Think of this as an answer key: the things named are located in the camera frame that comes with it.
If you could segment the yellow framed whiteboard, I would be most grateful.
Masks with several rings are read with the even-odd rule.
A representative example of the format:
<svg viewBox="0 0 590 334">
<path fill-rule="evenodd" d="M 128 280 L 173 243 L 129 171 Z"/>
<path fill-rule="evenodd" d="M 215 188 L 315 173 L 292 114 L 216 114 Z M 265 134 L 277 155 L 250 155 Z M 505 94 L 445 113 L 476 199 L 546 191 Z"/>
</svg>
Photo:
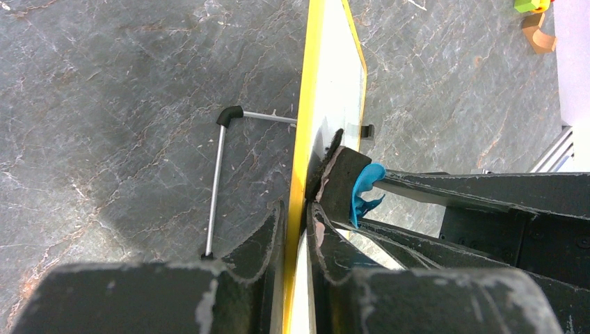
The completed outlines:
<svg viewBox="0 0 590 334">
<path fill-rule="evenodd" d="M 278 320 L 279 333 L 290 333 L 297 314 L 294 295 L 297 282 L 299 230 L 304 208 L 306 184 L 316 171 L 321 154 L 337 130 L 343 129 L 343 143 L 358 149 L 367 87 L 367 66 L 348 1 L 311 1 L 306 29 L 303 71 L 297 118 L 264 115 L 231 106 L 220 112 L 218 149 L 213 177 L 205 255 L 212 254 L 214 222 L 225 133 L 230 123 L 247 117 L 296 125 L 296 140 L 289 191 L 286 227 L 286 252 L 283 263 L 283 310 Z"/>
</svg>

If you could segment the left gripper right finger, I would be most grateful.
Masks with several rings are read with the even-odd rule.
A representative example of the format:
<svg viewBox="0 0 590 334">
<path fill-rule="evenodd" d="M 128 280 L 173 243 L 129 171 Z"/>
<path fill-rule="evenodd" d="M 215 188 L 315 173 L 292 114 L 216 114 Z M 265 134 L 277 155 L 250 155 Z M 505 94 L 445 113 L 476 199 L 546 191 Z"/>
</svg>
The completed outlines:
<svg viewBox="0 0 590 334">
<path fill-rule="evenodd" d="M 541 288 L 515 269 L 390 270 L 317 203 L 306 207 L 312 333 L 560 333 Z"/>
</svg>

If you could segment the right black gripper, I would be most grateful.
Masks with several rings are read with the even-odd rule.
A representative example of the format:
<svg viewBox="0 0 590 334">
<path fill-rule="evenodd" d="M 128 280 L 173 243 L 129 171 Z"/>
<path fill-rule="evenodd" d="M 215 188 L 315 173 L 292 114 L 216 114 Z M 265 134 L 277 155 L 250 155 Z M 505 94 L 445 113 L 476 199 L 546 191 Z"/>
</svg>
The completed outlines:
<svg viewBox="0 0 590 334">
<path fill-rule="evenodd" d="M 388 170 L 374 186 L 447 207 L 439 234 L 445 241 L 370 219 L 358 223 L 356 232 L 405 269 L 511 265 L 589 287 L 588 173 L 450 175 Z"/>
</svg>

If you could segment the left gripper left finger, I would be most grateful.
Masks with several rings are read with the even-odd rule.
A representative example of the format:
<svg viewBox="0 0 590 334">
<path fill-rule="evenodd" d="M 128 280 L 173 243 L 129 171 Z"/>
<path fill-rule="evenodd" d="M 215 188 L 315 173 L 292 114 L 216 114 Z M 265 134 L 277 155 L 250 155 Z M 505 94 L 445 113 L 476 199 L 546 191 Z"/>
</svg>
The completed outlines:
<svg viewBox="0 0 590 334">
<path fill-rule="evenodd" d="M 39 284 L 14 333 L 279 333 L 285 205 L 230 254 L 193 263 L 86 263 Z"/>
</svg>

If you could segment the blue black whiteboard eraser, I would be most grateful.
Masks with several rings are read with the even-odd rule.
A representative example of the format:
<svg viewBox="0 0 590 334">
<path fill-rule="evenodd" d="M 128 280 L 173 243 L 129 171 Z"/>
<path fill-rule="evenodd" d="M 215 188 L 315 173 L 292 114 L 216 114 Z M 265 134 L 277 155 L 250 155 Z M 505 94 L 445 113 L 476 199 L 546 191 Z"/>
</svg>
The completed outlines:
<svg viewBox="0 0 590 334">
<path fill-rule="evenodd" d="M 316 166 L 308 174 L 305 200 L 319 203 L 327 217 L 338 223 L 349 223 L 354 228 L 359 220 L 376 209 L 385 195 L 367 200 L 363 194 L 374 189 L 374 184 L 385 178 L 386 169 L 345 145 L 344 130 L 336 130 L 324 154 L 315 156 Z"/>
</svg>

